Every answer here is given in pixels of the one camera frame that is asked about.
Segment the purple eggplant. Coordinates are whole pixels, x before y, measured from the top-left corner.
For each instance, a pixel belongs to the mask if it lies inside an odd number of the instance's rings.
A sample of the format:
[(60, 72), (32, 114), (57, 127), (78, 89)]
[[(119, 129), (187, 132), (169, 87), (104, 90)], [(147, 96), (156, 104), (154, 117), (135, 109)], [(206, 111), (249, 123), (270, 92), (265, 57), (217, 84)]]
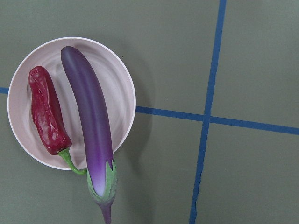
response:
[(106, 102), (92, 66), (79, 50), (71, 46), (63, 47), (61, 61), (78, 106), (88, 189), (101, 209), (104, 222), (109, 224), (117, 175)]

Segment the red chili pepper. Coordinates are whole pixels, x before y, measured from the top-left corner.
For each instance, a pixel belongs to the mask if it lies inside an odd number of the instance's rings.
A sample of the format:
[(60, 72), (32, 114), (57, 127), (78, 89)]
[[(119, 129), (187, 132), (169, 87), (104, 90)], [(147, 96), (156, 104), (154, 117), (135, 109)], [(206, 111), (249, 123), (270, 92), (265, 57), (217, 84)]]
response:
[(70, 169), (85, 175), (87, 169), (78, 169), (73, 164), (70, 147), (72, 141), (67, 134), (60, 103), (48, 71), (42, 66), (32, 68), (28, 75), (31, 89), (31, 116), (42, 144), (50, 155), (59, 155)]

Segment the pink plate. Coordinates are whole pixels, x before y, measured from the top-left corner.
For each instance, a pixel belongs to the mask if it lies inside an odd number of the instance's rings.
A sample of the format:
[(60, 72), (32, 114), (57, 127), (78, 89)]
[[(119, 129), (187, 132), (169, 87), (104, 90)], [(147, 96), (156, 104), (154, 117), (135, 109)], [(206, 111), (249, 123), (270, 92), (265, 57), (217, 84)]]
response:
[(12, 131), (21, 147), (40, 163), (69, 170), (66, 162), (44, 148), (31, 117), (29, 71), (43, 66), (57, 93), (65, 129), (72, 140), (70, 154), (78, 169), (86, 168), (85, 146), (77, 103), (61, 63), (61, 49), (77, 48), (96, 73), (106, 101), (113, 151), (127, 138), (135, 117), (136, 96), (132, 78), (121, 59), (108, 47), (83, 37), (63, 37), (35, 48), (17, 68), (8, 90), (7, 112)]

